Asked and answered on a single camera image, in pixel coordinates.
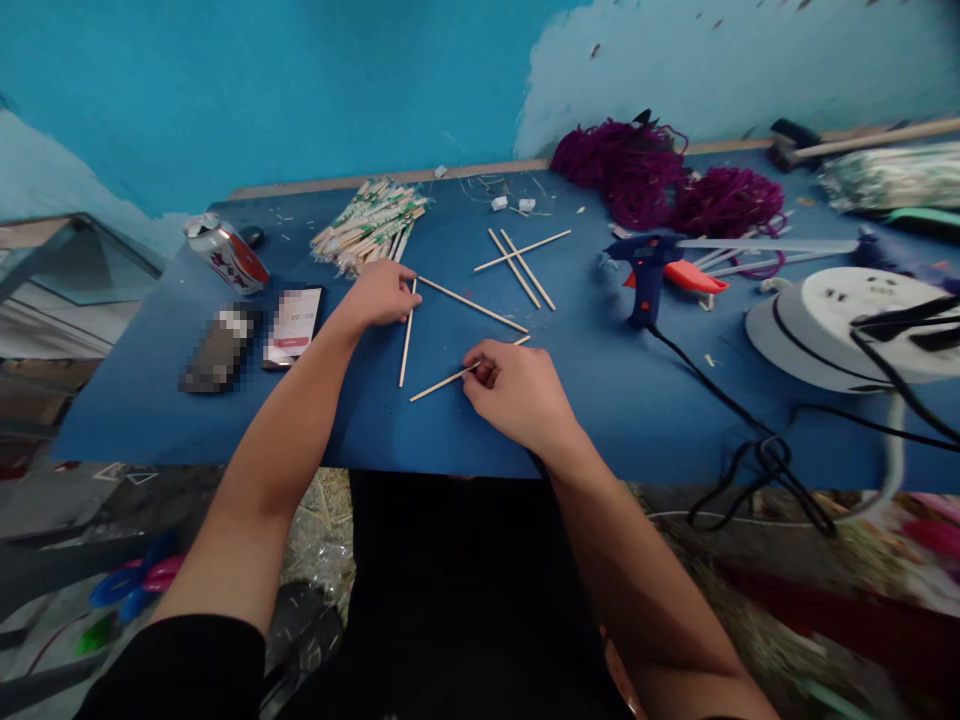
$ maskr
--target hand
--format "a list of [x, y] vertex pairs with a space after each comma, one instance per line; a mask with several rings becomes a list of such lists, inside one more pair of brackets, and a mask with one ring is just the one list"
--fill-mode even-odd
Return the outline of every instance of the hand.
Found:
[[337, 310], [362, 329], [371, 325], [406, 322], [423, 298], [407, 286], [417, 274], [393, 260], [360, 266], [360, 274]]
[[583, 431], [546, 350], [484, 340], [467, 353], [463, 392], [480, 417], [547, 460]]

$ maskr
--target black pants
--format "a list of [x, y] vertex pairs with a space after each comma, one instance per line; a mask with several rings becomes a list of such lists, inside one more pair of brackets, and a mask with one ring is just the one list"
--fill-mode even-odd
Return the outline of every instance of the black pants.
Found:
[[539, 717], [549, 695], [570, 711], [626, 712], [548, 482], [352, 472], [350, 485], [344, 642], [284, 715], [318, 695], [352, 712], [359, 698], [371, 717], [459, 716], [464, 696], [475, 711], [496, 698], [491, 710], [506, 699]]

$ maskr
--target phone screen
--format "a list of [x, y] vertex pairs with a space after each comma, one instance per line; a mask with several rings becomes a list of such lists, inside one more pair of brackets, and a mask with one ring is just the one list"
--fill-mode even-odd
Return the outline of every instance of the phone screen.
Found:
[[253, 303], [233, 303], [221, 310], [200, 341], [186, 372], [180, 376], [180, 391], [227, 390], [250, 348], [259, 322], [260, 307]]
[[286, 290], [280, 295], [263, 349], [265, 370], [290, 367], [307, 349], [320, 324], [322, 295], [322, 287]]

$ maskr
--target white power strip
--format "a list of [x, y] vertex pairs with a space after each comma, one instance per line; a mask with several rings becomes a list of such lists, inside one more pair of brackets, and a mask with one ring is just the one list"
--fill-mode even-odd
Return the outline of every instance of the white power strip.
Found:
[[[940, 288], [883, 270], [830, 268], [751, 309], [747, 335], [770, 362], [812, 385], [847, 393], [885, 391], [889, 381], [850, 339], [850, 323], [945, 295]], [[951, 315], [960, 324], [960, 308], [944, 313]], [[909, 339], [952, 327], [914, 328], [873, 347], [908, 383], [960, 377], [960, 348], [928, 352]]]

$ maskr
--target purple yarn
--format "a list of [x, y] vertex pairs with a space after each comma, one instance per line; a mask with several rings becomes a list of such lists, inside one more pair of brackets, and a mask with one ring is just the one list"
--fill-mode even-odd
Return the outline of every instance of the purple yarn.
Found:
[[[673, 150], [674, 136], [683, 150]], [[583, 130], [579, 125], [557, 146], [550, 169], [583, 188], [599, 188], [610, 213], [631, 230], [663, 226], [672, 209], [667, 188], [686, 182], [687, 138], [669, 126], [618, 123], [607, 119]]]
[[[787, 219], [783, 188], [752, 170], [712, 167], [700, 180], [677, 190], [677, 207], [669, 225], [697, 237], [742, 237], [750, 228], [777, 237]], [[772, 221], [780, 219], [777, 227]]]

